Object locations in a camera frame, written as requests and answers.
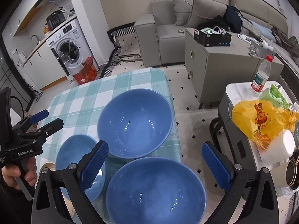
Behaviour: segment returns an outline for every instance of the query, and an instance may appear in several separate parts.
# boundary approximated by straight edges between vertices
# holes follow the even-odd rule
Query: red bottle cap
[[[272,59],[272,57],[271,57],[270,55],[267,55],[267,56],[266,56],[266,60],[268,60],[269,62],[272,62],[272,61],[273,61],[273,59]]]

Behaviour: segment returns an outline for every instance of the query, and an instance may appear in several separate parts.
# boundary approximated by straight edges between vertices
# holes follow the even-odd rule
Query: red gift box
[[[82,68],[77,74],[73,75],[79,85],[95,80],[98,74],[93,65],[93,55],[88,57],[82,65],[84,68]]]

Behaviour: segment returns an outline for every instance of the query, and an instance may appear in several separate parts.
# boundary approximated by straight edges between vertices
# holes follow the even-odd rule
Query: sofa armrest
[[[161,65],[153,14],[143,14],[134,24],[144,67]]]

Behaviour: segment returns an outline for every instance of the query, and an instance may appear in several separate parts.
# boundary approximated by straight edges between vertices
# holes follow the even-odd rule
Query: blue gripper pad
[[[92,186],[97,174],[108,156],[108,144],[104,141],[98,150],[90,158],[89,162],[80,174],[79,187],[82,192]]]
[[[225,166],[206,143],[201,148],[201,154],[219,187],[228,192],[231,188],[231,178]]]
[[[49,116],[49,112],[48,110],[43,110],[35,115],[32,115],[29,119],[29,123],[30,124],[36,124],[38,123],[39,121],[47,118]]]

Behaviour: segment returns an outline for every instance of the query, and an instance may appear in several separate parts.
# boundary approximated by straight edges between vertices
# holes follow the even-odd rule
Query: green package
[[[272,84],[271,85],[271,89],[270,89],[270,93],[272,94],[272,96],[276,97],[276,98],[280,98],[282,100],[282,108],[287,110],[289,109],[289,103],[286,101],[286,99],[282,96],[282,94],[279,92],[279,90]]]
[[[275,108],[282,107],[285,110],[289,108],[289,103],[273,84],[271,85],[270,89],[266,88],[262,92],[262,94],[259,96],[259,99],[271,102]]]
[[[266,88],[261,95],[259,96],[259,99],[261,100],[267,100],[273,104],[275,108],[279,108],[282,106],[283,102],[281,98],[276,98],[271,94],[271,91],[269,88]]]

